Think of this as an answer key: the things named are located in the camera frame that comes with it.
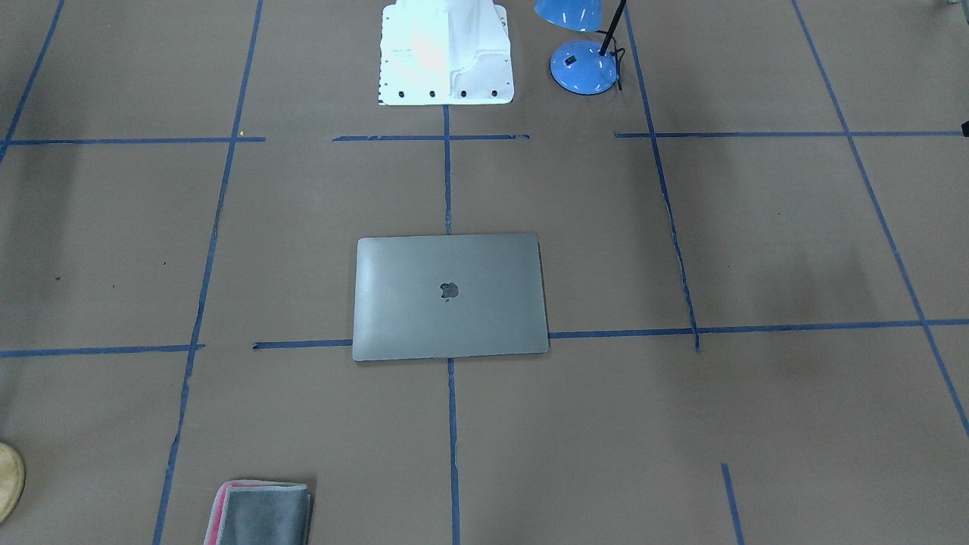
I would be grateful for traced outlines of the grey laptop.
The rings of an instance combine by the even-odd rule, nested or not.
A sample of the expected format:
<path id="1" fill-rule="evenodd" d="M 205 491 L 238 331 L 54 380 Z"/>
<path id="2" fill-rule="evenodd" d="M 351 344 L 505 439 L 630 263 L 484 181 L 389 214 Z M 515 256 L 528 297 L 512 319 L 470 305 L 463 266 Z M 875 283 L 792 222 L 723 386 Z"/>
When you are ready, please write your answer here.
<path id="1" fill-rule="evenodd" d="M 543 354 L 548 345 L 533 232 L 357 242 L 354 361 Z"/>

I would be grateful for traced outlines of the blue desk lamp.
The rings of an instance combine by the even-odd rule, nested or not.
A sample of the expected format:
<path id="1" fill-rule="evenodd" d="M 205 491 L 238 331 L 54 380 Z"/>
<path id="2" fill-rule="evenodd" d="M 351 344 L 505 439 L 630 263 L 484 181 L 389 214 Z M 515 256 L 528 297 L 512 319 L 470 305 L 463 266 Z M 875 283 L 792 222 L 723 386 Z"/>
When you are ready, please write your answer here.
<path id="1" fill-rule="evenodd" d="M 606 30 L 601 1 L 535 1 L 536 15 L 551 24 L 579 33 L 596 33 L 600 41 L 579 39 L 564 42 L 550 56 L 548 72 L 554 82 L 572 94 L 601 95 L 621 88 L 621 52 L 615 45 L 615 34 L 626 1 L 617 4 Z"/>

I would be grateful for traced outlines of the grey and pink cloth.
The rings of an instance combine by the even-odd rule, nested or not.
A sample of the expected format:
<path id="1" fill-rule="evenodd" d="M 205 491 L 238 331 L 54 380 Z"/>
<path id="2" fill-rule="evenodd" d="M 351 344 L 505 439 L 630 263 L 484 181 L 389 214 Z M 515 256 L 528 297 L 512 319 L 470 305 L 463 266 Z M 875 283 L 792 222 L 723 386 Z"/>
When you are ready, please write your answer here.
<path id="1" fill-rule="evenodd" d="M 312 496 L 302 483 L 231 480 L 219 487 L 204 544 L 306 544 Z"/>

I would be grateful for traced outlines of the wooden stand with round base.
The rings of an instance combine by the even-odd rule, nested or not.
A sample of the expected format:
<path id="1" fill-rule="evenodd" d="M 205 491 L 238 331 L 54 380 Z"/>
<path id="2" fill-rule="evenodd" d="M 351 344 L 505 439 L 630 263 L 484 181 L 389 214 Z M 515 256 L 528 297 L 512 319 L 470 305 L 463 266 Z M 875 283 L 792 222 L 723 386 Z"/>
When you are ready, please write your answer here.
<path id="1" fill-rule="evenodd" d="M 10 517 L 20 502 L 26 482 L 26 466 L 20 452 L 1 442 L 1 523 Z"/>

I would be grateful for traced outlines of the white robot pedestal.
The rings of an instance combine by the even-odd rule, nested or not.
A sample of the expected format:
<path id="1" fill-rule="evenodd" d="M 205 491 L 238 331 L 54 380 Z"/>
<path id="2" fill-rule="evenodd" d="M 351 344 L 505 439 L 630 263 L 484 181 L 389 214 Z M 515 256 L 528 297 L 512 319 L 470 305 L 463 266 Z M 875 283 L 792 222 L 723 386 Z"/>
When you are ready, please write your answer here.
<path id="1" fill-rule="evenodd" d="M 492 1 L 394 1 L 381 17 L 378 103 L 513 102 L 511 35 Z"/>

